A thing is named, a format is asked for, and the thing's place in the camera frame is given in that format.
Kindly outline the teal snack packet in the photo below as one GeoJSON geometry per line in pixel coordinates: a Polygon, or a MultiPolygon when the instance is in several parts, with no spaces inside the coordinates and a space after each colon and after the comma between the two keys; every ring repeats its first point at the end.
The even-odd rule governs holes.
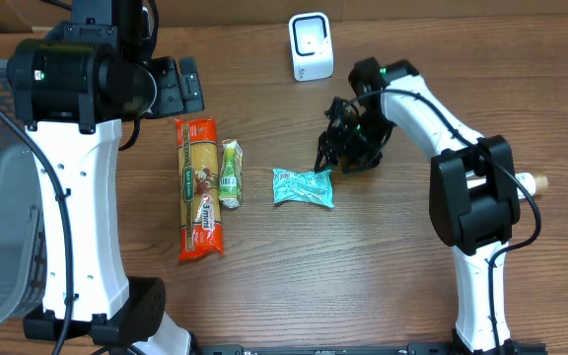
{"type": "Polygon", "coordinates": [[[331,169],[319,173],[296,173],[274,169],[273,203],[297,201],[333,208],[331,173],[331,169]]]}

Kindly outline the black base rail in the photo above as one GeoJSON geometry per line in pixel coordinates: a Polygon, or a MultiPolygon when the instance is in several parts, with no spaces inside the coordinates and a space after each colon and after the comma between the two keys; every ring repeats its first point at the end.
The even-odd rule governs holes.
{"type": "Polygon", "coordinates": [[[453,342],[412,342],[404,346],[353,347],[243,347],[199,345],[195,355],[460,355],[468,354],[453,342]]]}

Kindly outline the green snack bar wrapper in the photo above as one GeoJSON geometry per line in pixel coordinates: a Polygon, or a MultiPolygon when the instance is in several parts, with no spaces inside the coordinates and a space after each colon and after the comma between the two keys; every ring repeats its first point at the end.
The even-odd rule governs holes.
{"type": "Polygon", "coordinates": [[[219,174],[219,200],[227,208],[238,208],[243,200],[244,152],[236,139],[222,142],[223,163],[219,174]]]}

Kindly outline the white barcode scanner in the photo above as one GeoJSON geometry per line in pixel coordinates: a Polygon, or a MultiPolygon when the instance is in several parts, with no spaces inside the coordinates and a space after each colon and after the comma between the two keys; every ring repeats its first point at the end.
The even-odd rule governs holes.
{"type": "Polygon", "coordinates": [[[288,23],[292,71],[296,81],[330,77],[334,56],[330,22],[323,12],[294,15],[288,23]]]}

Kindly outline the orange spaghetti pack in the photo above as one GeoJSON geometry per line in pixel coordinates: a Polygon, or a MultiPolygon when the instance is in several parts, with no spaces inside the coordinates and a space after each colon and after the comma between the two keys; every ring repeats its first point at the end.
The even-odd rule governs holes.
{"type": "Polygon", "coordinates": [[[176,119],[180,260],[224,250],[219,164],[213,118],[176,119]]]}

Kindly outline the white shampoo tube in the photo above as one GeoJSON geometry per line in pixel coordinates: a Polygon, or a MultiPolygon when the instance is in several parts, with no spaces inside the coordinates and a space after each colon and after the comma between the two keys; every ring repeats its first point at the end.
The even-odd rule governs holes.
{"type": "MultiPolygon", "coordinates": [[[[545,193],[548,189],[548,179],[545,175],[532,175],[531,173],[518,173],[517,181],[528,191],[531,196],[545,193]]],[[[468,188],[474,188],[486,183],[486,178],[472,178],[467,181],[468,188]]]]}

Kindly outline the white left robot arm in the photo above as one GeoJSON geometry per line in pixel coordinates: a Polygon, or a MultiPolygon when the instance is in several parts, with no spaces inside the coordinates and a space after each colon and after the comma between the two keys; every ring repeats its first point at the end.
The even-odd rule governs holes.
{"type": "Polygon", "coordinates": [[[46,245],[41,303],[28,339],[61,349],[89,336],[106,352],[190,355],[194,336],[166,313],[158,277],[125,273],[116,168],[126,122],[202,111],[195,62],[154,54],[152,1],[75,1],[71,17],[20,42],[7,63],[15,116],[35,157],[46,245]]]}

